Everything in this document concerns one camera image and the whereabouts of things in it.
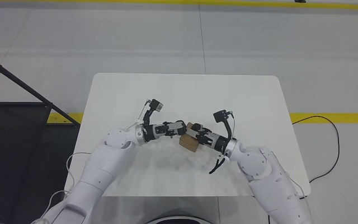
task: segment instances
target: brown block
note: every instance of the brown block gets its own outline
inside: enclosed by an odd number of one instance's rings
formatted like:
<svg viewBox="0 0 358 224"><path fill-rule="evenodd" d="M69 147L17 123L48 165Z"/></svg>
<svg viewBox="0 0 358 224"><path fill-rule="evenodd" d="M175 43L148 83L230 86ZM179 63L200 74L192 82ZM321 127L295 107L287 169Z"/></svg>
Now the brown block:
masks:
<svg viewBox="0 0 358 224"><path fill-rule="evenodd" d="M191 126L192 123L189 122L187 128L191 128ZM184 134L180 137L179 144L192 152L196 152L199 146L199 142L188 134Z"/></svg>

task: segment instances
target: floor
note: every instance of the floor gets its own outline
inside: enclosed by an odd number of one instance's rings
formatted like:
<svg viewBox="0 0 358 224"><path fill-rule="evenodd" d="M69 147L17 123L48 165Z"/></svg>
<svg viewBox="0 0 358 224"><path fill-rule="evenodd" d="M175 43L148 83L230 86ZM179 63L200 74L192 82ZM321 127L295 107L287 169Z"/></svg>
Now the floor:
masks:
<svg viewBox="0 0 358 224"><path fill-rule="evenodd" d="M292 113L356 113L357 11L147 4L0 3L0 64L66 112L83 112L98 72L275 75ZM33 101L0 76L0 101ZM297 124L309 178L334 163L329 124ZM312 183L316 223L356 223L357 124L337 125L341 158ZM254 198L103 198L96 223L184 212L267 223Z"/></svg>

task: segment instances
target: black stand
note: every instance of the black stand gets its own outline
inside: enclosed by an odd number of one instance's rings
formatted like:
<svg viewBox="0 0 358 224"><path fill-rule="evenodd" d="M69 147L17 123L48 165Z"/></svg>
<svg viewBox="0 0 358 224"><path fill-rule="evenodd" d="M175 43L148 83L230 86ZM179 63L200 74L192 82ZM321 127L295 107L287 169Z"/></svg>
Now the black stand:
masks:
<svg viewBox="0 0 358 224"><path fill-rule="evenodd" d="M0 73L41 101L0 102L0 223L31 223L64 188L80 124L1 65ZM52 109L71 123L47 124Z"/></svg>

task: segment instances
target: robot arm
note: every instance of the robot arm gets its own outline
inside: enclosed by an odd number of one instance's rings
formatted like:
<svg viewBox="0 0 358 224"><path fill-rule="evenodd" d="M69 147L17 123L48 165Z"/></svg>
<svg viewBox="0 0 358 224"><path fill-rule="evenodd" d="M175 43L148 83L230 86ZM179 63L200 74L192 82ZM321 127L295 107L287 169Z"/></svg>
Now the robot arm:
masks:
<svg viewBox="0 0 358 224"><path fill-rule="evenodd" d="M215 113L216 122L222 122L231 113L231 111L226 112L225 110ZM275 154L268 148L245 148L235 138L220 136L204 128L201 124L194 124L191 129L187 130L187 134L196 138L200 144L220 152L230 162L237 162L240 171L247 178L256 200L277 223L312 223L308 208L299 199L298 192L289 179L289 174L285 172ZM219 166L217 162L213 171Z"/></svg>
<svg viewBox="0 0 358 224"><path fill-rule="evenodd" d="M40 219L48 224L90 223L92 210L104 191L116 178L122 179L125 176L135 158L135 146L161 136L185 134L186 126L183 121L149 125L149 116L145 118L147 123L136 125L130 130L110 130L91 153L82 176L71 193Z"/></svg>

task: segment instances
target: white tabletop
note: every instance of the white tabletop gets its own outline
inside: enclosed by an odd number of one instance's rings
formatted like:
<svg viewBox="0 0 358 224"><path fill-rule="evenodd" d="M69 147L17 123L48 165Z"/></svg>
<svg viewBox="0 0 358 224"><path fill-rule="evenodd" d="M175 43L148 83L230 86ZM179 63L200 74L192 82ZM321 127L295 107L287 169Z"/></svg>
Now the white tabletop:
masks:
<svg viewBox="0 0 358 224"><path fill-rule="evenodd" d="M96 74L74 151L92 152L108 130L129 127L146 99L157 99L164 105L160 113L153 113L151 123L201 123L223 136L227 136L224 125L215 122L213 113L232 110L236 122L234 136L245 146L267 146L274 151L305 194L310 193L281 86L274 76ZM252 195L235 162L225 163L209 175L219 153L207 147L193 153L179 145L179 137L162 137L136 150L137 156L124 179L120 183L114 181L104 195ZM76 181L87 157L73 157L70 170ZM68 178L65 188L70 185Z"/></svg>

